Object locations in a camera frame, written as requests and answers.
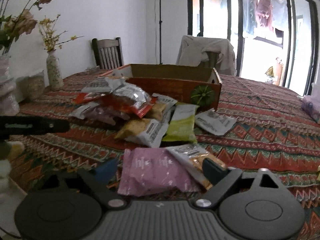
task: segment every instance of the window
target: window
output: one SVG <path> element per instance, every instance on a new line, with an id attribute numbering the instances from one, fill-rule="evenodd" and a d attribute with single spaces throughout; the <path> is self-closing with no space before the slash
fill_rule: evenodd
<path id="1" fill-rule="evenodd" d="M 314 1 L 193 0 L 189 13 L 189 34 L 230 40 L 238 76 L 311 93 L 319 40 Z"/>

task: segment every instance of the chair back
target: chair back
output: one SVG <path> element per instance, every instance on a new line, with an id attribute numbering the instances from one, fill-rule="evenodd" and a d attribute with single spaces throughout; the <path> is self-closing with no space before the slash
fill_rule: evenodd
<path id="1" fill-rule="evenodd" d="M 92 39 L 92 49 L 96 64 L 101 69 L 114 69 L 124 65 L 120 37 L 115 40 Z"/>

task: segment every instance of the white vase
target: white vase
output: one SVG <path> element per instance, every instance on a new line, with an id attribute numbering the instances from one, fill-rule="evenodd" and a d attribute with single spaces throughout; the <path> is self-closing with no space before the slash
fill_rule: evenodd
<path id="1" fill-rule="evenodd" d="M 63 86 L 63 80 L 60 72 L 59 59 L 55 55 L 55 50 L 48 51 L 47 71 L 51 90 L 60 89 Z"/>
<path id="2" fill-rule="evenodd" d="M 19 104 L 13 94 L 16 84 L 9 74 L 8 53 L 0 56 L 0 115 L 16 115 L 19 113 Z"/>

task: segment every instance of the red patterned tablecloth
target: red patterned tablecloth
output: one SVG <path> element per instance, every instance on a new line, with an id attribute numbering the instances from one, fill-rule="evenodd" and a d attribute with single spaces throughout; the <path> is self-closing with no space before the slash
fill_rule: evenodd
<path id="1" fill-rule="evenodd" d="M 20 114 L 68 119 L 78 106 L 73 99 L 97 76 L 106 72 L 78 73 L 64 80 L 60 91 L 48 92 L 32 103 L 21 105 Z M 320 125 L 301 109 L 297 94 L 286 88 L 221 75 L 220 114 L 238 121 L 223 137 L 195 127 L 199 144 L 227 165 L 243 170 L 273 171 L 305 208 L 306 222 L 299 239 L 320 238 Z M 25 152 L 10 159 L 11 178 L 25 191 L 47 170 L 74 171 L 96 167 L 110 157 L 122 159 L 125 148 L 136 144 L 115 140 L 116 131 L 101 123 L 74 121 L 67 133 L 42 136 L 13 136 Z M 192 197 L 178 191 L 157 198 Z"/>

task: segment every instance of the tripod pole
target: tripod pole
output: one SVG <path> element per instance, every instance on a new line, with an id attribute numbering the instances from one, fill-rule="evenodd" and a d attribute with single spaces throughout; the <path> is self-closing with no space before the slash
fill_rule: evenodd
<path id="1" fill-rule="evenodd" d="M 161 18 L 161 0 L 159 0 L 159 49 L 160 65 L 162 65 L 162 18 Z"/>

